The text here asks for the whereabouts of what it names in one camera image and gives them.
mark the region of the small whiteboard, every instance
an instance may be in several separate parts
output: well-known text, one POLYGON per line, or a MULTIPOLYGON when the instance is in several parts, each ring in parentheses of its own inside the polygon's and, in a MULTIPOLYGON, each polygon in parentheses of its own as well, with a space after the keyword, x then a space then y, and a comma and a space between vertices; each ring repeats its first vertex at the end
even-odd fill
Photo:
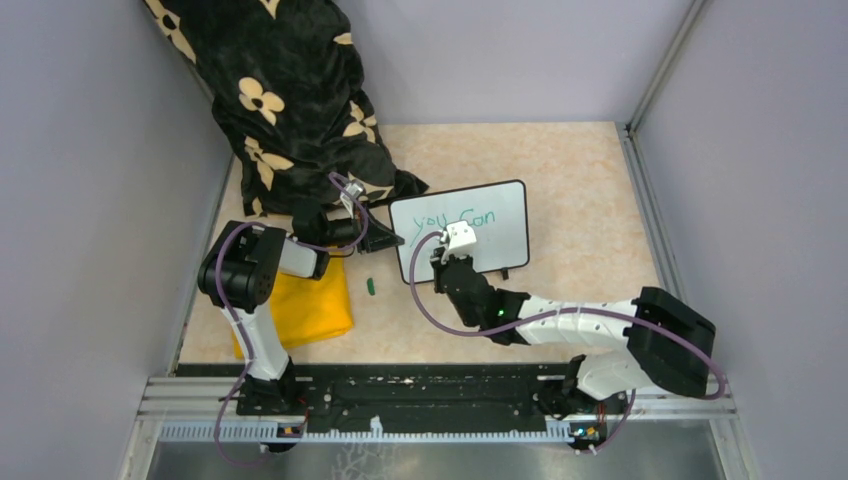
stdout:
MULTIPOLYGON (((389 205, 389 215, 395 234, 405 241, 397 247, 404 283, 409 283, 409 262, 421 239, 459 220, 474 227, 477 236, 471 254, 475 271, 523 267, 530 262, 527 189, 521 180, 396 200, 389 205)), ((416 283, 433 280, 430 254, 437 246, 438 239, 431 239, 418 255, 416 283)))

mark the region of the wire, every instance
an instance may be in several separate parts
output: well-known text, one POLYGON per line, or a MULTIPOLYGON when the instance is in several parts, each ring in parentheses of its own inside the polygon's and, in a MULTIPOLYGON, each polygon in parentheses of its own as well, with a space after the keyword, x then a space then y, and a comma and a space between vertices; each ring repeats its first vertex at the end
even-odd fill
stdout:
POLYGON ((349 249, 359 245, 359 242, 361 242, 362 239, 365 238, 365 233, 368 232, 368 210, 365 210, 365 206, 363 206, 362 203, 360 203, 358 199, 354 198, 353 195, 348 193, 348 191, 344 189, 344 186, 341 183, 339 183, 340 181, 343 181, 345 184, 349 183, 347 178, 339 175, 336 172, 330 172, 330 174, 327 175, 327 177, 329 177, 330 183, 332 183, 334 187, 338 188, 339 191, 342 192, 342 195, 346 196, 351 201, 353 201, 353 203, 356 205, 356 208, 359 209, 359 214, 362 217, 362 231, 359 232, 359 236, 356 237, 356 240, 351 242, 350 245, 345 245, 344 247, 322 247, 322 246, 319 246, 319 245, 312 245, 312 244, 309 244, 309 243, 304 243, 304 242, 301 242, 300 240, 295 240, 295 243, 297 243, 298 245, 300 245, 302 247, 311 248, 312 250, 317 250, 319 252, 344 252, 345 250, 349 250, 349 249))
POLYGON ((356 253, 356 249, 351 249, 349 252, 347 252, 344 255, 330 255, 330 258, 347 258, 347 257, 352 256, 354 253, 356 253))
POLYGON ((212 432, 212 438, 215 440, 215 448, 218 450, 218 454, 223 458, 227 463, 236 467, 256 467, 262 465, 267 462, 269 456, 267 454, 261 455, 258 459, 252 462, 241 462, 238 460, 233 460, 224 452, 224 446, 221 445, 221 421, 224 418, 224 412, 227 410, 227 405, 230 403, 230 400, 238 393, 239 388, 241 388, 241 384, 244 379, 247 377, 247 372, 250 371, 250 367, 253 366, 253 362, 255 360, 253 343, 250 341, 250 338, 247 336, 247 331, 244 328, 244 325, 241 323, 241 317, 238 316, 236 310, 233 308, 232 304, 230 304, 230 300, 227 298, 226 292, 224 292, 224 283, 221 279, 221 269, 224 265, 224 257, 227 252, 230 250, 230 246, 238 238, 239 234, 247 230, 248 228, 253 227, 264 227, 265 225, 259 222, 245 222, 236 227, 227 238, 224 240, 223 245, 221 245, 221 251, 218 252, 218 258, 215 261, 215 289, 218 291, 218 297, 221 299, 221 303, 224 304, 224 308, 227 309, 227 312, 230 314, 230 318, 233 319, 233 323, 236 325, 236 329, 238 329, 239 336, 244 341, 244 347, 246 350, 245 364, 244 369, 242 369, 236 381, 233 383, 233 386, 230 388, 230 391, 224 397, 224 402, 221 404, 221 409, 218 411, 218 417, 215 419, 215 429, 212 432))
POLYGON ((673 332, 666 330, 663 327, 660 327, 660 326, 655 325, 651 322, 648 322, 647 320, 643 320, 643 319, 638 318, 638 317, 631 317, 630 315, 625 315, 623 313, 613 312, 611 310, 603 310, 603 309, 600 309, 600 308, 591 308, 591 307, 584 307, 584 306, 567 307, 567 308, 561 308, 559 310, 551 310, 549 312, 543 312, 543 313, 540 313, 540 314, 537 314, 537 315, 531 315, 527 318, 522 318, 522 319, 516 320, 514 322, 510 322, 510 323, 501 325, 499 327, 490 328, 488 330, 481 330, 479 332, 456 330, 454 328, 451 328, 451 327, 448 327, 447 325, 442 324, 441 322, 436 320, 432 315, 430 315, 430 312, 427 311, 427 309, 424 307, 424 304, 421 302, 421 299, 418 297, 418 291, 415 289, 415 263, 418 261, 418 255, 421 253, 421 249, 424 248, 425 243, 427 243, 428 241, 430 241, 430 240, 432 240, 436 237, 439 237, 439 236, 441 236, 441 232, 438 232, 438 231, 431 232, 431 233, 425 235, 424 238, 422 238, 421 241, 418 242, 418 245, 415 246, 415 250, 412 252, 412 259, 410 260, 410 265, 409 265, 409 290, 412 293, 412 299, 415 301, 415 305, 418 306, 418 309, 421 310, 421 314, 424 315, 424 318, 429 320, 430 323, 432 323, 439 330, 442 330, 444 332, 447 332, 447 333, 450 333, 450 334, 453 334, 453 335, 459 335, 461 337, 488 337, 490 335, 495 335, 495 334, 498 334, 498 333, 501 333, 501 332, 505 332, 507 330, 511 330, 515 327, 520 327, 521 325, 526 325, 528 323, 535 322, 536 320, 541 320, 543 318, 554 317, 554 316, 563 315, 563 314, 577 313, 578 311, 583 312, 583 313, 588 313, 590 315, 600 315, 602 317, 616 318, 618 320, 630 322, 630 323, 633 323, 634 325, 638 325, 640 327, 647 328, 648 330, 651 330, 652 332, 658 333, 658 334, 668 338, 669 340, 673 341, 674 343, 680 345, 681 347, 685 348, 690 353, 692 353, 693 355, 698 357, 699 360, 704 362, 704 364, 707 365, 707 368, 709 368, 710 372, 712 372, 712 374, 715 375, 716 380, 718 380, 718 389, 714 393, 700 397, 702 400, 719 399, 719 398, 723 397, 725 392, 727 391, 727 378, 724 375, 724 371, 721 369, 721 367, 715 361, 713 361, 713 359, 711 359, 709 356, 707 356, 707 354, 702 352, 701 349, 699 349, 698 347, 693 345, 692 342, 686 340, 685 338, 681 337, 680 335, 677 335, 676 333, 673 333, 673 332))
POLYGON ((624 422, 627 421, 627 418, 630 417, 630 413, 633 411, 633 404, 636 403, 636 390, 630 391, 630 401, 627 402, 627 408, 624 409, 624 414, 621 416, 621 420, 615 425, 615 428, 612 430, 612 433, 609 434, 606 440, 600 445, 592 445, 592 447, 586 450, 575 450, 575 455, 580 455, 582 453, 591 453, 597 455, 601 453, 601 451, 607 447, 610 443, 612 443, 613 439, 618 436, 619 432, 621 432, 621 427, 624 426, 624 422))
MULTIPOLYGON (((344 186, 342 186, 342 184, 339 183, 339 179, 347 182, 347 179, 345 177, 343 177, 343 176, 341 176, 341 175, 339 175, 338 173, 335 173, 335 172, 331 172, 328 175, 328 177, 330 179, 330 183, 332 183, 334 187, 339 189, 339 191, 341 191, 342 194, 347 195, 348 198, 353 200, 353 202, 359 208, 359 211, 362 213, 362 218, 363 218, 362 232, 359 234, 359 237, 357 237, 356 240, 353 241, 353 243, 351 243, 350 245, 347 245, 345 247, 338 248, 338 249, 327 249, 327 248, 324 248, 324 247, 319 247, 317 245, 309 245, 309 244, 301 243, 301 242, 297 242, 297 244, 304 246, 304 247, 311 248, 313 250, 320 250, 320 251, 324 251, 324 252, 344 251, 344 250, 356 247, 356 245, 359 244, 359 242, 361 242, 363 238, 365 238, 365 232, 368 230, 368 214, 365 210, 365 207, 359 202, 359 200, 353 198, 353 196, 351 194, 347 193, 347 191, 344 189, 344 186)), ((233 308, 232 304, 230 304, 230 300, 227 298, 227 294, 224 291, 224 282, 223 282, 223 279, 222 279, 221 270, 222 270, 223 265, 224 265, 224 257, 227 255, 227 252, 230 250, 230 247, 232 246, 233 242, 236 240, 236 238, 238 238, 238 236, 241 232, 243 232, 244 230, 247 230, 248 228, 253 228, 253 227, 265 228, 266 225, 259 223, 259 222, 245 222, 245 223, 242 223, 241 225, 239 225, 238 227, 236 227, 235 229, 233 229, 233 231, 230 232, 230 234, 227 236, 227 238, 224 239, 224 243, 221 245, 221 250, 218 252, 218 258, 215 261, 215 289, 218 293, 218 297, 221 299, 221 303, 224 304, 224 308, 227 310, 227 313, 230 314, 230 318, 233 319, 233 323, 236 325, 236 329, 238 330, 239 336, 242 338, 242 341, 244 342, 245 354, 246 354, 245 355, 244 369, 241 371, 238 378, 236 378, 236 381, 233 383, 233 386, 232 386, 232 388, 230 388, 230 391, 224 397, 223 402, 221 404, 221 409, 218 411, 218 417, 215 419, 215 428, 212 432, 212 437, 215 440, 215 448, 218 450, 218 454, 227 463, 229 463, 230 465, 236 466, 236 467, 256 467, 256 466, 262 465, 263 463, 267 462, 268 459, 270 458, 267 454, 263 454, 258 459, 254 460, 252 462, 241 462, 241 461, 238 461, 238 460, 233 460, 232 458, 227 456, 227 454, 224 452, 224 447, 221 444, 221 439, 220 439, 220 436, 221 436, 221 421, 224 418, 224 413, 227 410, 227 405, 230 403, 230 400, 232 400, 233 397, 235 397, 236 394, 238 393, 239 388, 241 388, 242 382, 244 382, 244 379, 247 377, 247 373, 250 371, 250 367, 253 366, 253 362, 256 360, 255 351, 253 349, 253 343, 250 341, 250 337, 247 336, 247 331, 245 330, 244 325, 242 325, 242 323, 241 323, 241 317, 238 316, 238 313, 233 308)), ((302 427, 306 426, 306 421, 308 419, 309 419, 309 411, 307 410, 307 414, 304 416, 304 421, 303 421, 302 427)))

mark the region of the yellow towel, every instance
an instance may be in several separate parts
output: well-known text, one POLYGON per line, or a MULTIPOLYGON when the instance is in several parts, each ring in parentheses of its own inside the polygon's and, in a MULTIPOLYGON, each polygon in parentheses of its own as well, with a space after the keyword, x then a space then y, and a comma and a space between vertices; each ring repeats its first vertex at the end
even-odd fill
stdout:
MULTIPOLYGON (((353 327, 341 258, 330 260, 327 272, 319 281, 278 272, 268 301, 277 335, 285 348, 338 337, 353 327)), ((236 357, 244 358, 235 334, 233 346, 236 357)))

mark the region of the gray wall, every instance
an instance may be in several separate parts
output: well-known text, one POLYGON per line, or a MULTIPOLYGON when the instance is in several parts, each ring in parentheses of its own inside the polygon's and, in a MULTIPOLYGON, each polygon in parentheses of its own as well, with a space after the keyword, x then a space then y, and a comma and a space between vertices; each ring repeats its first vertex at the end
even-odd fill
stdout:
POLYGON ((844 478, 848 3, 716 2, 640 141, 764 478, 844 478))
POLYGON ((691 0, 338 0, 382 123, 629 120, 691 0))
POLYGON ((0 478, 117 475, 225 175, 141 2, 0 2, 0 478))

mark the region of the marble tabletop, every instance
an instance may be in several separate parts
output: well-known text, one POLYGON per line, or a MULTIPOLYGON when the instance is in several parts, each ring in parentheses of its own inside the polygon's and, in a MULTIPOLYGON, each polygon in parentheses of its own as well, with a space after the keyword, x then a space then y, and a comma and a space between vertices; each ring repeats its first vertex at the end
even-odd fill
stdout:
MULTIPOLYGON (((657 285, 654 263, 613 123, 383 125, 398 167, 430 184, 430 192, 521 179, 527 185, 530 263, 509 280, 489 282, 552 300, 603 302, 635 298, 657 285)), ((215 237, 229 220, 245 220, 240 169, 230 175, 215 237)), ((387 207, 375 216, 391 225, 387 207)), ((290 228, 290 219, 265 223, 290 228)), ((289 351, 299 363, 512 363, 569 360, 588 353, 569 345, 504 347, 485 338, 437 330, 418 312, 401 281, 394 249, 345 259, 353 329, 289 351), (373 278, 376 295, 366 287, 373 278)), ((432 284, 423 302, 444 323, 463 328, 432 284)), ((181 363, 234 362, 230 327, 204 297, 195 302, 181 363)))

